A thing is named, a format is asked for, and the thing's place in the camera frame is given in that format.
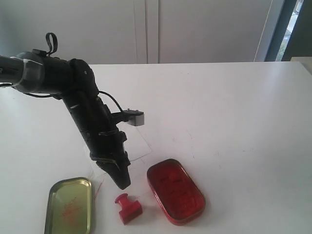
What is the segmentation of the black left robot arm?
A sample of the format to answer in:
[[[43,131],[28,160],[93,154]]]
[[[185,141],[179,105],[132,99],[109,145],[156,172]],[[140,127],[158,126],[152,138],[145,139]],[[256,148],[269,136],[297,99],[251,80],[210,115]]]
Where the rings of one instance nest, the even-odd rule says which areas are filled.
[[[111,113],[98,96],[93,70],[85,61],[52,58],[44,51],[2,56],[0,82],[2,87],[24,94],[49,94],[61,99],[89,148],[91,160],[120,189],[130,186],[126,134],[117,127],[117,114]]]

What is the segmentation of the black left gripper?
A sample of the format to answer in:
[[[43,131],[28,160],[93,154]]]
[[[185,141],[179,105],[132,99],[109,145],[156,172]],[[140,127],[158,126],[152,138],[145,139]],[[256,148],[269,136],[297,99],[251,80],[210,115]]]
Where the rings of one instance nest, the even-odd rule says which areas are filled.
[[[90,97],[82,91],[63,95],[62,100],[90,151],[91,160],[96,161],[121,190],[129,187],[131,163],[124,149],[126,135],[116,126],[107,105],[100,97]]]

